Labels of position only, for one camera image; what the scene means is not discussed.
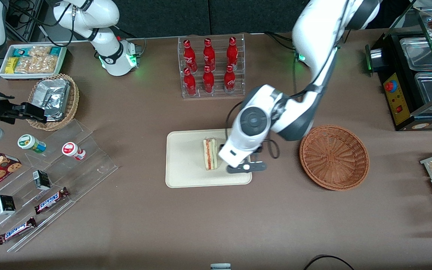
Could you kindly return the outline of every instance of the yellow control panel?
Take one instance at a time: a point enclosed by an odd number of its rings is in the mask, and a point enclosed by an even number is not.
[[[406,100],[404,99],[403,91],[401,91],[401,87],[399,86],[396,73],[391,75],[391,77],[389,77],[382,86],[384,87],[384,92],[386,93],[386,98],[388,99],[394,122],[396,125],[399,125],[408,119],[411,114],[408,105],[406,104]]]

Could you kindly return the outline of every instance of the table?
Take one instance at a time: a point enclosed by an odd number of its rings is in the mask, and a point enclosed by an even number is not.
[[[313,183],[299,142],[275,135],[281,157],[264,152],[268,169],[248,185],[168,188],[168,133],[223,128],[240,99],[183,100],[177,38],[148,40],[139,70],[123,77],[107,74],[89,43],[72,44],[62,72],[81,92],[76,118],[120,169],[23,249],[0,252],[0,269],[302,269],[319,254],[356,269],[432,269],[432,186],[419,164],[432,156],[432,132],[395,132],[377,76],[362,72],[365,44],[382,32],[351,32],[314,120],[348,128],[367,147],[369,174],[346,192]],[[245,37],[247,91],[271,84],[291,94],[292,53],[262,34]],[[302,90],[309,70],[295,71]],[[34,84],[1,80],[0,91],[22,102]],[[20,135],[49,135],[26,121],[0,126],[0,152],[17,157]],[[318,265],[342,267],[325,260]]]

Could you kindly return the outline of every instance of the brown wicker basket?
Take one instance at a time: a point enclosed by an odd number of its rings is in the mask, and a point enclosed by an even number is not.
[[[43,79],[43,81],[46,80],[55,80],[55,79],[65,79],[68,80],[71,84],[71,88],[69,91],[69,97],[67,98],[66,103],[66,111],[65,111],[65,117],[63,120],[59,122],[47,122],[45,124],[33,121],[33,120],[27,120],[29,122],[29,125],[31,125],[33,128],[43,129],[47,131],[54,131],[59,130],[63,128],[65,125],[69,124],[69,122],[74,118],[74,115],[76,114],[76,110],[78,109],[78,102],[79,102],[79,89],[78,86],[74,83],[74,81],[71,79],[71,77],[65,75],[65,74],[58,74],[53,75],[51,77]],[[33,99],[33,95],[36,90],[36,84],[33,87],[33,90],[31,91],[31,94],[29,94],[28,102],[31,102]]]
[[[313,181],[331,190],[349,190],[367,176],[368,152],[349,130],[335,125],[312,128],[300,145],[301,164]]]

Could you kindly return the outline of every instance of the green led light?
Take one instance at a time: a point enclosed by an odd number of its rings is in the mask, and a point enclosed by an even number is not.
[[[137,60],[136,57],[134,55],[126,55],[127,61],[129,62],[129,65],[131,65],[131,67],[134,67],[135,65],[137,65]]]
[[[98,57],[99,57],[99,60],[101,61],[101,66],[103,66],[103,68],[106,69],[106,67],[104,66],[104,62],[103,62],[103,60],[101,59],[101,56],[98,56]]]

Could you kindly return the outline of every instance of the clear acrylic display stand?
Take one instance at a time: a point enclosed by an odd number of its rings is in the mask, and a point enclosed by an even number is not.
[[[234,92],[232,94],[226,94],[224,91],[224,74],[226,73],[226,66],[228,60],[226,58],[226,50],[230,45],[230,38],[236,38],[236,46],[238,47],[238,66],[234,71],[236,80],[234,83]],[[211,94],[206,93],[203,84],[204,74],[204,39],[211,38],[211,43],[216,53],[216,69],[213,71],[214,75],[214,92]],[[189,96],[185,89],[185,74],[183,70],[186,67],[185,62],[185,47],[183,41],[189,40],[191,47],[196,54],[196,63],[198,70],[193,74],[196,79],[196,95]],[[183,98],[211,98],[211,97],[231,97],[231,96],[244,96],[245,95],[245,75],[246,75],[246,64],[245,64],[245,36],[243,34],[222,34],[218,36],[186,36],[178,38],[178,60],[180,64],[180,77],[181,77],[181,91]]]
[[[0,188],[0,195],[13,197],[16,213],[0,215],[0,234],[5,234],[23,224],[30,217],[36,219],[38,226],[24,236],[11,239],[2,248],[8,252],[18,251],[74,205],[77,200],[118,169],[108,154],[98,147],[90,136],[91,133],[91,130],[79,121],[71,121],[67,126],[43,140],[46,143],[46,150],[42,154],[29,151],[26,153],[31,164],[26,168],[30,167],[30,169],[22,171],[12,179],[5,179],[7,183]],[[62,154],[62,146],[70,141],[86,151],[86,157],[83,160],[78,161]],[[36,170],[43,170],[48,174],[51,181],[49,190],[40,190],[34,185],[33,171]],[[34,207],[63,187],[67,188],[70,195],[57,202],[46,212],[36,215]]]

